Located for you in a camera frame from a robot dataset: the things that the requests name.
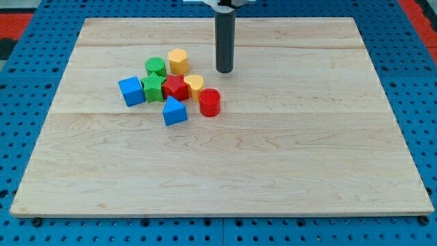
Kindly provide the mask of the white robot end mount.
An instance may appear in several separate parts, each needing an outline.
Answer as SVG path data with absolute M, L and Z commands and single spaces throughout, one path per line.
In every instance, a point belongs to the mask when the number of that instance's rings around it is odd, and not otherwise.
M 183 4 L 206 4 L 210 7 L 221 6 L 229 8 L 239 8 L 244 5 L 253 5 L 255 4 L 255 0 L 183 0 Z

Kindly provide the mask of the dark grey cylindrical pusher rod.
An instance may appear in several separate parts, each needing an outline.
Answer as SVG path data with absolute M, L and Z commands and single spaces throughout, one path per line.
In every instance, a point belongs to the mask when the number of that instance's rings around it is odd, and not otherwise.
M 229 73 L 234 69 L 235 20 L 233 8 L 221 6 L 215 13 L 216 69 Z

